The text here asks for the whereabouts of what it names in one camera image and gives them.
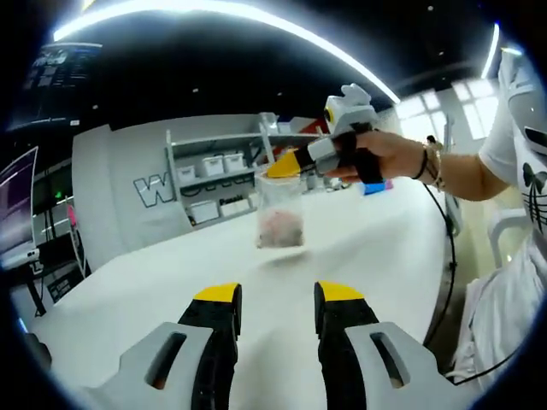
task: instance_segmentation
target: black ceiling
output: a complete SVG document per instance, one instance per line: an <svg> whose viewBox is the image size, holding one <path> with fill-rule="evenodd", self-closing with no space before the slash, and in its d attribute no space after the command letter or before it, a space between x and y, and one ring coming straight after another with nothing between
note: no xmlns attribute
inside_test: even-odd
<svg viewBox="0 0 547 410"><path fill-rule="evenodd" d="M105 3L112 1L96 0L88 12ZM336 44L399 97L479 75L493 27L476 2L465 0L254 4ZM143 12L101 22L63 41L103 44L91 83L81 92L82 121L77 127L19 130L17 137L30 138L30 144L52 144L61 135L70 141L75 132L106 122L120 128L261 111L318 117L326 97L349 82L363 85L377 109L391 105L355 69L324 50L236 17ZM55 159L70 156L71 144L65 145L62 153L56 145Z"/></svg>

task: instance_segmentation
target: human hand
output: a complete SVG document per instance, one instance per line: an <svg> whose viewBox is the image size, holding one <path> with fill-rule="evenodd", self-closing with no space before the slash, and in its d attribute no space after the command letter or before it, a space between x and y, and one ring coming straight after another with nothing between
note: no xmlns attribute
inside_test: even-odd
<svg viewBox="0 0 547 410"><path fill-rule="evenodd" d="M379 168L384 179L415 177L420 171L424 155L421 143L382 131L357 135L357 148L366 148L379 157ZM329 172L327 176L340 178L344 182L361 181L355 167L341 167Z"/></svg>

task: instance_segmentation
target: table surface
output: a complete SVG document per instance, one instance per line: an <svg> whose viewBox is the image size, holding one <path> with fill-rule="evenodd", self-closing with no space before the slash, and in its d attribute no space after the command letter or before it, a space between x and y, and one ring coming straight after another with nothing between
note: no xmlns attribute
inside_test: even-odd
<svg viewBox="0 0 547 410"><path fill-rule="evenodd" d="M444 203L443 194L438 195ZM326 409L314 325L314 283L363 293L379 320L423 341L444 265L445 228L421 184L362 196L358 185L303 197L305 246L257 249L256 215L120 256L32 326L54 373L98 386L120 355L162 322L177 322L201 289L243 286L232 409Z"/></svg>

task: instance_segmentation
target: computer screen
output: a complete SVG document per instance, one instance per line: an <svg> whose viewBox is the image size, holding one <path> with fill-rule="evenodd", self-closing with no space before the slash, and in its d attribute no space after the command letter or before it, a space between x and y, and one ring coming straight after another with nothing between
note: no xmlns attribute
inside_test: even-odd
<svg viewBox="0 0 547 410"><path fill-rule="evenodd" d="M8 131L26 126L79 126L96 104L91 77L102 45L44 45L32 64L12 112Z"/></svg>
<svg viewBox="0 0 547 410"><path fill-rule="evenodd" d="M35 248L32 232L32 180L38 147L0 173L0 263Z"/></svg>

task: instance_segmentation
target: wall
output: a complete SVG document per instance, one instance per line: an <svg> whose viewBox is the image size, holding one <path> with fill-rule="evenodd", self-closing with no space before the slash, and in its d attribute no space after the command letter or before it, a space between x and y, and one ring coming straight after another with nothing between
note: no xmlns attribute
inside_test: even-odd
<svg viewBox="0 0 547 410"><path fill-rule="evenodd" d="M147 208L133 182L167 171L167 130L174 142L257 132L255 114L164 120L111 131L108 126L74 138L74 206L92 271L107 261L186 232L172 192Z"/></svg>
<svg viewBox="0 0 547 410"><path fill-rule="evenodd" d="M100 126L74 138L72 185L79 234L92 271L126 252L111 178L112 132ZM121 155L119 161L130 161Z"/></svg>
<svg viewBox="0 0 547 410"><path fill-rule="evenodd" d="M452 126L453 145L451 147L451 152L465 155L476 154L479 152L479 149L485 140L473 139L468 120L463 111L462 103L458 99L454 89L449 88L446 90L437 91L436 94L440 102L440 109L445 114L449 114L454 120L454 125ZM401 122L399 121L394 108L390 108L379 113L379 128L384 131L395 132L403 135ZM426 133L417 132L415 135L405 135L405 137L425 142Z"/></svg>

